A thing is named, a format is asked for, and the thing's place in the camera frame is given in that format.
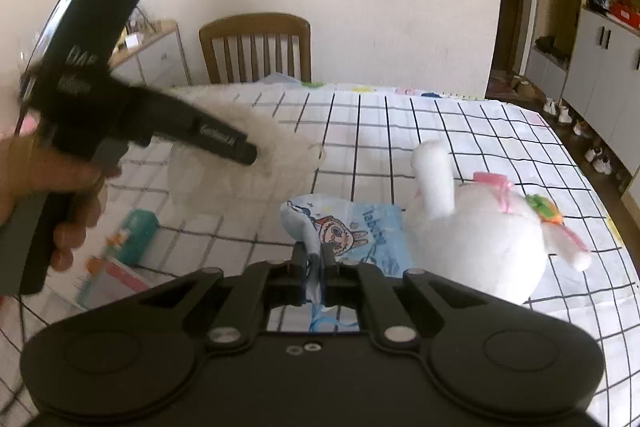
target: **sneaker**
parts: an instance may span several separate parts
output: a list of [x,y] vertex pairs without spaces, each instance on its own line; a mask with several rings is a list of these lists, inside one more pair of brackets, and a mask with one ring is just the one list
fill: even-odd
[[602,148],[601,147],[591,148],[586,153],[584,153],[584,158],[589,163],[594,161],[594,159],[599,158],[600,156],[602,156]]
[[593,133],[589,128],[589,124],[584,120],[578,120],[574,125],[575,136],[582,136],[583,138],[593,138]]
[[560,106],[560,116],[558,116],[558,121],[560,123],[572,123],[572,121],[574,121],[569,114],[569,108],[565,105]]
[[549,113],[552,116],[555,116],[558,114],[558,108],[556,107],[556,102],[554,102],[554,99],[549,97],[546,97],[545,107],[543,107],[542,110],[546,113]]
[[609,176],[613,172],[608,156],[596,158],[596,160],[593,162],[593,168],[596,169],[596,172],[599,172],[600,174],[606,174],[607,176]]

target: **white plush toy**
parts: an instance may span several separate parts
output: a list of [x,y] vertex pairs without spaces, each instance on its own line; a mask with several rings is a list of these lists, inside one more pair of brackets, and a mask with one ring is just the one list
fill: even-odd
[[419,192],[404,229],[415,266],[521,304],[538,285],[547,253],[580,271],[591,264],[587,247],[561,224],[553,204],[533,198],[543,206],[535,211],[506,176],[476,172],[476,183],[455,188],[439,142],[418,146],[412,168]]

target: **tablecloth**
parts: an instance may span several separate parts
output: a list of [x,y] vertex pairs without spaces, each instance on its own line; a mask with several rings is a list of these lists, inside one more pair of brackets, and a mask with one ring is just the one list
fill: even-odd
[[[606,373],[589,412],[612,427],[639,423],[638,277],[593,187],[540,115],[497,101],[353,86],[311,89],[257,83],[195,87],[178,95],[196,100],[209,89],[216,89],[221,100],[251,105],[324,144],[326,161],[310,175],[309,192],[404,207],[415,193],[411,151],[423,140],[439,139],[452,153],[458,183],[471,181],[476,171],[500,172],[522,194],[541,194],[555,201],[566,224],[593,249],[594,263],[578,273],[549,255],[542,281],[525,306],[569,320],[597,339],[606,357]],[[250,263],[289,254],[293,241],[280,224],[276,206],[256,208],[243,223],[207,216],[180,219],[166,188],[170,150],[171,144],[162,140],[154,140],[146,149],[132,147],[124,158],[122,176],[111,184],[110,201],[148,208],[161,222],[140,273],[154,283],[206,266],[236,275]],[[28,336],[78,313],[47,287],[25,303]],[[341,323],[355,319],[350,309],[332,313]],[[268,327],[306,331],[309,319],[310,305],[276,309]],[[3,305],[0,326],[0,401],[4,402],[18,383],[22,347],[15,300]],[[320,330],[332,328],[327,323],[320,326]],[[24,391],[7,425],[21,425],[34,412]]]

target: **human hand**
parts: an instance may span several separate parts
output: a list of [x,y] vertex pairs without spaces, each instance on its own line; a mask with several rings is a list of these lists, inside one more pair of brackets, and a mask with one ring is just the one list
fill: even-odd
[[84,192],[77,196],[68,220],[59,223],[53,233],[56,250],[51,255],[51,266],[57,271],[68,270],[73,264],[71,250],[84,243],[86,228],[93,228],[102,213],[98,200],[102,177],[118,176],[119,172],[100,172],[91,163],[40,147],[35,135],[2,140],[0,225],[9,219],[21,196],[33,192]]

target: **wooden floor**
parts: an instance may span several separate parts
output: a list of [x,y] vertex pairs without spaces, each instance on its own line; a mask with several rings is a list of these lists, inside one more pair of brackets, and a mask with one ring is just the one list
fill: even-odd
[[629,211],[622,204],[622,201],[620,201],[621,194],[618,191],[619,181],[617,181],[614,175],[607,176],[606,174],[599,174],[599,172],[596,172],[590,163],[584,159],[584,153],[591,146],[591,140],[575,136],[571,126],[560,125],[556,118],[542,112],[542,107],[538,111],[562,140],[569,154],[578,164],[578,167],[580,167],[580,170],[590,181],[591,185],[593,185],[593,188],[606,207],[609,216],[611,216],[611,219],[616,224],[616,228],[620,232],[622,240],[625,242],[626,249],[634,261],[636,271],[640,273],[640,229],[638,229]]

